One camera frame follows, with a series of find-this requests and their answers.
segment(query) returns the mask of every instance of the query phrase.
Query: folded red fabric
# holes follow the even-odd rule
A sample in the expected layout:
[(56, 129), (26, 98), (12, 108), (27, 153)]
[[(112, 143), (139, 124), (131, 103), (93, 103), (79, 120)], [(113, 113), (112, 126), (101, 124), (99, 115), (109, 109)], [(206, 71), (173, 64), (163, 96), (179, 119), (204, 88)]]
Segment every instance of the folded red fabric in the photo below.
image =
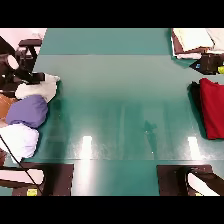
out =
[(224, 85), (203, 78), (200, 97), (207, 138), (224, 138)]

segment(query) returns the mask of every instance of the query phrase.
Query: black cable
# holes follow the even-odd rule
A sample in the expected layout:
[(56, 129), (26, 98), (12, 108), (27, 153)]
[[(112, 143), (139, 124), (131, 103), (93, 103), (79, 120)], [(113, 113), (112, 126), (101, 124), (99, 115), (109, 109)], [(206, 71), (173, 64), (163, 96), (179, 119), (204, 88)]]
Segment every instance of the black cable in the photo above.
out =
[(37, 189), (40, 191), (41, 195), (43, 195), (42, 190), (40, 189), (40, 187), (38, 186), (38, 184), (34, 181), (34, 179), (30, 176), (30, 174), (27, 172), (27, 170), (21, 165), (21, 163), (15, 158), (15, 156), (12, 154), (11, 150), (9, 149), (8, 145), (6, 144), (6, 142), (4, 141), (4, 139), (2, 138), (2, 136), (0, 135), (0, 138), (2, 140), (2, 142), (4, 143), (4, 145), (6, 146), (6, 148), (8, 149), (10, 155), (12, 156), (12, 158), (19, 164), (19, 166), (23, 169), (23, 171), (26, 172), (26, 174), (28, 175), (28, 177), (32, 180), (33, 184), (37, 187)]

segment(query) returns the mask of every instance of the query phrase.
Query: glossy green tabletop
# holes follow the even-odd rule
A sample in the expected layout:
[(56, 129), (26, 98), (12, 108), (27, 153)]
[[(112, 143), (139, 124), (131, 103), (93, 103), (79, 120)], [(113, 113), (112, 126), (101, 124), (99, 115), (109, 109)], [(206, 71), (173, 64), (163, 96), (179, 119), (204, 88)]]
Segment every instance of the glossy green tabletop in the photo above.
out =
[(208, 163), (224, 178), (224, 142), (206, 139), (187, 89), (205, 76), (172, 59), (167, 29), (156, 31), (154, 46), (141, 42), (144, 32), (154, 40), (154, 29), (127, 43), (131, 29), (114, 39), (109, 30), (59, 30), (47, 31), (34, 70), (61, 81), (37, 152), (25, 161), (74, 163), (72, 195), (159, 195), (158, 164)]

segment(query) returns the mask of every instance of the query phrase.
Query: stack of cloth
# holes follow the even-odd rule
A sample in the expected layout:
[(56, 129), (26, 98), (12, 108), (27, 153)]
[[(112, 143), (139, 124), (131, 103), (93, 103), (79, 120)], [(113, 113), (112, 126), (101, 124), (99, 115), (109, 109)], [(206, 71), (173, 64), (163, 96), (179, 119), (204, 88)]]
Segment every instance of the stack of cloth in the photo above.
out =
[[(0, 94), (0, 135), (17, 161), (34, 155), (39, 138), (36, 129), (46, 120), (47, 103), (56, 95), (59, 80), (58, 76), (45, 74), (45, 81), (40, 84), (20, 84), (16, 98)], [(0, 148), (8, 152), (2, 140)]]
[(190, 91), (199, 110), (208, 139), (224, 138), (224, 85), (207, 78), (192, 82)]
[(224, 53), (224, 28), (171, 28), (173, 56), (200, 59), (202, 53)]

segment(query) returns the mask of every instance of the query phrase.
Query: blue cloth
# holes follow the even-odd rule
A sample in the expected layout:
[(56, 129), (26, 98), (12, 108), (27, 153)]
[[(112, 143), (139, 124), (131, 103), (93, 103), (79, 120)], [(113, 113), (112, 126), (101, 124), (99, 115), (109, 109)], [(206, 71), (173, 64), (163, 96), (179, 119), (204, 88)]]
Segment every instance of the blue cloth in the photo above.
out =
[(6, 123), (23, 123), (28, 127), (38, 128), (45, 121), (47, 111), (47, 103), (42, 96), (28, 96), (11, 105), (6, 116)]

